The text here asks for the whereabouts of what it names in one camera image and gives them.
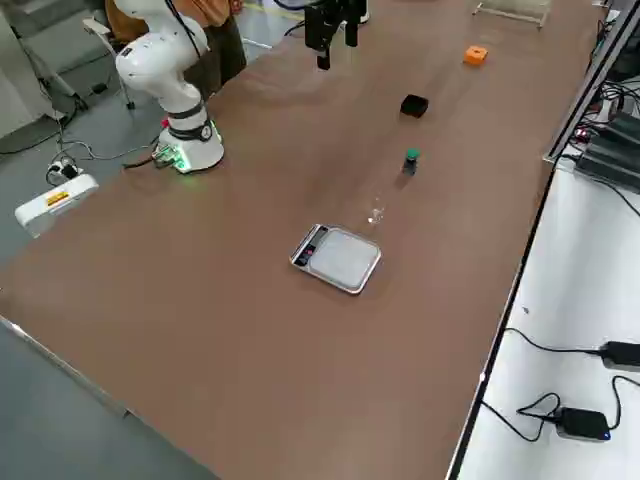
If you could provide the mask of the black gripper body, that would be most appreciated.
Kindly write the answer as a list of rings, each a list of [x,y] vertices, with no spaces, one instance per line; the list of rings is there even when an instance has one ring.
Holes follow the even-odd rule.
[[[361,22],[361,2],[358,0],[312,1],[304,7],[303,12],[307,23],[316,20],[326,24]]]

